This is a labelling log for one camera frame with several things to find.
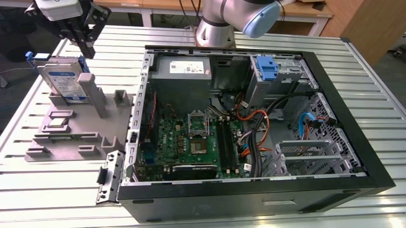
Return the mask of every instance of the blue drive bay latch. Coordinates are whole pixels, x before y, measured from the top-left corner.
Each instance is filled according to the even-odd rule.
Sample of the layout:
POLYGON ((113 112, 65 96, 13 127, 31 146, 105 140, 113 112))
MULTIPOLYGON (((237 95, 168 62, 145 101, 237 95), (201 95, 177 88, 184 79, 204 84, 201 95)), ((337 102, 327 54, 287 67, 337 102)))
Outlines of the blue drive bay latch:
POLYGON ((261 74, 261 80, 273 81, 279 72, 273 58, 271 56, 257 56, 256 64, 261 74))

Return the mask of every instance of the ram slot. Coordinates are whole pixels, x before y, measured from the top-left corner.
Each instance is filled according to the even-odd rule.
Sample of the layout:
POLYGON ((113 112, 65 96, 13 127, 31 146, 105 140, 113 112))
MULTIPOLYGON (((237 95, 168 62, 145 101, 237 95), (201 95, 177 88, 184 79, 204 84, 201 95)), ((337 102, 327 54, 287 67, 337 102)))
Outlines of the ram slot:
POLYGON ((226 170, 229 171, 229 160, 226 157, 226 148, 225 148, 225 142, 222 136, 222 125, 224 122, 218 120, 216 122, 214 130, 216 130, 216 143, 218 148, 221 171, 226 172, 226 170))
POLYGON ((232 132, 229 128, 229 122, 224 121, 222 123, 222 140, 225 144, 225 152, 226 152, 226 159, 229 163, 229 169, 234 171, 236 167, 236 154, 233 151, 233 143, 232 143, 232 132))

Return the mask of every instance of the power supply label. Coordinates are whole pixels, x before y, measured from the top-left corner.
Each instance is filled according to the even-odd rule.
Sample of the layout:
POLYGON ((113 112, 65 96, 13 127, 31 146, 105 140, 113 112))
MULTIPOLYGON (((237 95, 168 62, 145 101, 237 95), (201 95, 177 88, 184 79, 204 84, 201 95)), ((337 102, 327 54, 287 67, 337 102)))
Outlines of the power supply label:
POLYGON ((204 74, 201 61, 172 61, 169 65, 170 74, 204 74))
POLYGON ((55 87, 59 95, 68 99, 69 103, 81 103, 85 99, 85 93, 80 84, 76 82, 77 77, 73 72, 47 72, 49 80, 55 87))

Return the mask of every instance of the green circuit board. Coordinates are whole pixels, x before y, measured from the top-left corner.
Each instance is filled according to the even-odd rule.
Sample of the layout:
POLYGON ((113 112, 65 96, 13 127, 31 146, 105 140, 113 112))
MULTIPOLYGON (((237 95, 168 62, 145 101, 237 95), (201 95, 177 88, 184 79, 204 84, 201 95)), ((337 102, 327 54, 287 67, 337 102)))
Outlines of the green circuit board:
MULTIPOLYGON (((138 171, 145 178, 145 181, 161 181, 162 167, 181 164, 216 165, 216 178, 218 179, 244 177, 240 165, 238 173, 221 172, 218 146, 216 142, 216 120, 209 119, 208 122, 202 121, 200 123, 193 120, 190 127, 193 129, 201 129, 204 128, 204 125, 201 124, 206 123, 208 135, 190 138, 188 136, 186 118, 164 118, 160 120, 157 150, 153 154, 153 163, 146 164, 138 171)), ((232 133, 236 133, 240 128, 240 123, 237 121, 229 121, 232 133)))

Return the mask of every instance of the aluminum table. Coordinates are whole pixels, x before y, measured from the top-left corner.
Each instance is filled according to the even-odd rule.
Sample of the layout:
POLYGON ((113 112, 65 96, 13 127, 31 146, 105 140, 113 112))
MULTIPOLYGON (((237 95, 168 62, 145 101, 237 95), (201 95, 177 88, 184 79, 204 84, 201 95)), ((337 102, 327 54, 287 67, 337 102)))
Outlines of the aluminum table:
MULTIPOLYGON (((339 38, 236 33, 238 48, 312 51, 344 99, 396 187, 357 198, 323 213, 213 219, 152 227, 341 228, 403 227, 406 224, 406 112, 349 43, 339 38)), ((88 60, 105 93, 136 93, 144 45, 193 46, 184 29, 106 26, 88 60)), ((54 55, 76 56, 78 48, 61 41, 54 55)), ((49 107, 49 88, 38 77, 0 137, 0 227, 134 226, 120 205, 94 206, 97 170, 104 161, 23 161, 33 134, 49 107)))

